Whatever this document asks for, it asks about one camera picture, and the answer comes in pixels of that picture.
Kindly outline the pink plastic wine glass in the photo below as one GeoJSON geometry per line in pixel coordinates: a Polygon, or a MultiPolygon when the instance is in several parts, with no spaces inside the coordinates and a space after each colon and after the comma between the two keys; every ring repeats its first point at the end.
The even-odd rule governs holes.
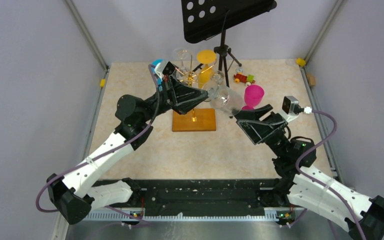
{"type": "Polygon", "coordinates": [[[253,110],[260,104],[265,95],[265,90],[256,84],[247,86],[244,92],[244,103],[242,110],[253,110]]]}

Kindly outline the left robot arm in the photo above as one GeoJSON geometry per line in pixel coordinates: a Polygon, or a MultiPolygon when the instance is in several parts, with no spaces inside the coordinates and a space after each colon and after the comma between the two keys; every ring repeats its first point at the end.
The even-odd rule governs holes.
{"type": "Polygon", "coordinates": [[[95,186],[101,176],[122,158],[136,151],[151,134],[155,118],[172,110],[184,115],[208,98],[208,92],[181,83],[164,80],[147,99],[125,94],[116,104],[120,124],[93,153],[74,169],[47,179],[49,199],[70,224],[82,221],[91,211],[125,203],[140,202],[140,186],[132,179],[95,186]]]}

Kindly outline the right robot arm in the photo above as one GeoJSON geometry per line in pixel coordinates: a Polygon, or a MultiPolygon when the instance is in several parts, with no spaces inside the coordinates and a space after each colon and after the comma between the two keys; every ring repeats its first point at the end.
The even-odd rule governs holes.
{"type": "Polygon", "coordinates": [[[292,204],[317,213],[346,231],[354,240],[380,240],[384,237],[384,197],[358,193],[314,166],[317,148],[324,144],[296,136],[288,138],[288,124],[299,114],[314,110],[299,105],[274,113],[271,105],[243,109],[236,124],[255,145],[266,144],[280,176],[273,188],[279,206],[292,204]]]}

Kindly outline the clear front wine glass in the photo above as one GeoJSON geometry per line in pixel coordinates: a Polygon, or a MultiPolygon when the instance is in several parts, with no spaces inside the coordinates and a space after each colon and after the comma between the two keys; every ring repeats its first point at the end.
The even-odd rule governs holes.
{"type": "Polygon", "coordinates": [[[219,85],[214,81],[208,81],[203,90],[207,91],[209,105],[229,117],[237,115],[246,105],[243,97],[225,85],[219,85]]]}

